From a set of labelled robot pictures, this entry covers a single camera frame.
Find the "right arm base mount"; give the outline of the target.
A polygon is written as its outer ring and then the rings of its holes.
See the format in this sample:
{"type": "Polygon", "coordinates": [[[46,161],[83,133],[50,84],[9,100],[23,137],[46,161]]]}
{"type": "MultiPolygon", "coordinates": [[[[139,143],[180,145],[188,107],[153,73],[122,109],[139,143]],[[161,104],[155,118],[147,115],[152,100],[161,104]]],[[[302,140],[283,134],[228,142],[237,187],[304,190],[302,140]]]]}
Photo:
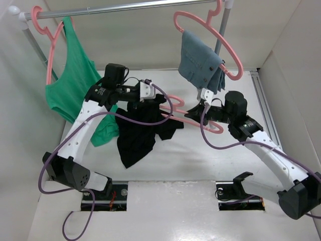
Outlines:
{"type": "Polygon", "coordinates": [[[263,199],[247,194],[243,189],[242,181],[252,175],[250,172],[244,172],[232,181],[216,182],[215,197],[218,200],[219,211],[265,211],[263,199]]]}

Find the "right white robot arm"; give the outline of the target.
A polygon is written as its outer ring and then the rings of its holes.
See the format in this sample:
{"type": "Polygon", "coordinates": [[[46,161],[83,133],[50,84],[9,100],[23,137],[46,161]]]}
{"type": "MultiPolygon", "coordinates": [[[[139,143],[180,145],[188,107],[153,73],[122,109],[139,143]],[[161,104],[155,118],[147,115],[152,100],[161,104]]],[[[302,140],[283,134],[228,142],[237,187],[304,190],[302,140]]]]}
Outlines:
{"type": "Polygon", "coordinates": [[[280,206],[290,218],[298,220],[320,205],[320,173],[301,164],[287,155],[275,144],[263,127],[247,114],[247,100],[238,91],[229,91],[220,106],[213,106],[212,91],[199,90],[199,104],[190,109],[185,117],[200,125],[209,121],[225,123],[237,143],[216,147],[226,150],[243,145],[254,153],[278,179],[278,183],[259,180],[257,174],[244,172],[234,178],[232,192],[242,198],[247,194],[259,196],[280,206]]]}

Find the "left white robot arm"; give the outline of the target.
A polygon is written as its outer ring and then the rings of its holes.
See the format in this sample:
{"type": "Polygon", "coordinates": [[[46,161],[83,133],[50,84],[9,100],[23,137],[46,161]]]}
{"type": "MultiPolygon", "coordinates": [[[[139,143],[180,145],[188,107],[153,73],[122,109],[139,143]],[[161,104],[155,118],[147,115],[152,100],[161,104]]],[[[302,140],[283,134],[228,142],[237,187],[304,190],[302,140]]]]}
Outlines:
{"type": "Polygon", "coordinates": [[[48,173],[67,190],[89,191],[101,199],[111,195],[112,179],[82,166],[84,151],[94,132],[105,117],[119,116],[111,110],[118,101],[142,101],[155,98],[155,86],[150,79],[139,80],[138,86],[126,86],[126,68],[119,64],[108,64],[104,77],[99,77],[84,88],[80,95],[77,116],[65,139],[52,152],[43,156],[44,165],[38,179],[41,193],[43,175],[48,173]]]}

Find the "black t shirt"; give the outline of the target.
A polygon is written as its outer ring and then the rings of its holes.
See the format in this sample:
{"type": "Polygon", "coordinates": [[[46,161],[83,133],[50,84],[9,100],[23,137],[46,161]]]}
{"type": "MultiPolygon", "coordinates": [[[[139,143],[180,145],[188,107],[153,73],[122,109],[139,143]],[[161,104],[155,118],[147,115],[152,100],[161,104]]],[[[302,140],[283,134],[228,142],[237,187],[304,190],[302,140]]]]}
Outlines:
{"type": "MultiPolygon", "coordinates": [[[[167,112],[159,108],[159,105],[165,102],[166,98],[162,94],[157,94],[155,99],[146,102],[129,102],[127,110],[118,108],[116,113],[135,121],[156,123],[165,119],[162,114],[167,112]]],[[[117,147],[126,169],[153,150],[156,135],[159,135],[163,141],[169,140],[176,130],[184,128],[183,122],[174,119],[169,119],[157,126],[137,125],[119,117],[115,120],[119,128],[117,147]]]]}

